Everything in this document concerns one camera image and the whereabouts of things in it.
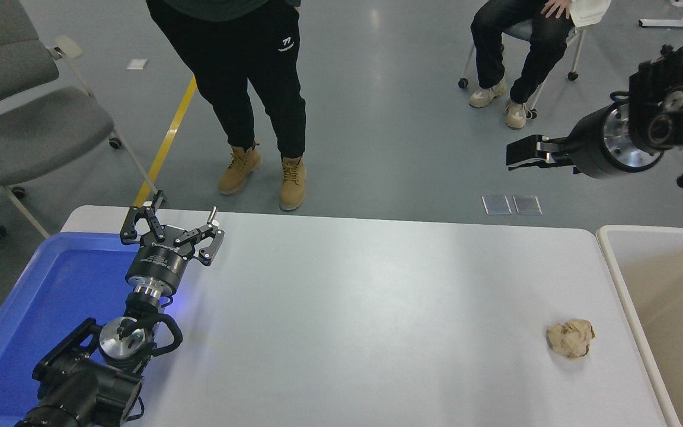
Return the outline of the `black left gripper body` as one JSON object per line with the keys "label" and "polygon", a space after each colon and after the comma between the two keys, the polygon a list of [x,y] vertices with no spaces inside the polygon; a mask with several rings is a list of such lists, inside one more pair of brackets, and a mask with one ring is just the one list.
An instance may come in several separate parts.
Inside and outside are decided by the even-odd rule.
{"label": "black left gripper body", "polygon": [[193,253],[192,243],[176,247],[174,237],[166,238],[160,243],[154,236],[142,236],[140,248],[131,262],[125,280],[131,283],[132,278],[157,279],[164,284],[164,295],[174,295]]}

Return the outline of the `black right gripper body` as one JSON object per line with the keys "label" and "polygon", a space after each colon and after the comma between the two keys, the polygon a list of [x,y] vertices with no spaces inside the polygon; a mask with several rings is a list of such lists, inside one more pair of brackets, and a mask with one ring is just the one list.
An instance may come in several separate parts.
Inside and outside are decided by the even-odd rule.
{"label": "black right gripper body", "polygon": [[661,161],[631,140],[628,105],[605,106],[580,119],[566,138],[566,153],[575,167],[596,179],[644,172]]}

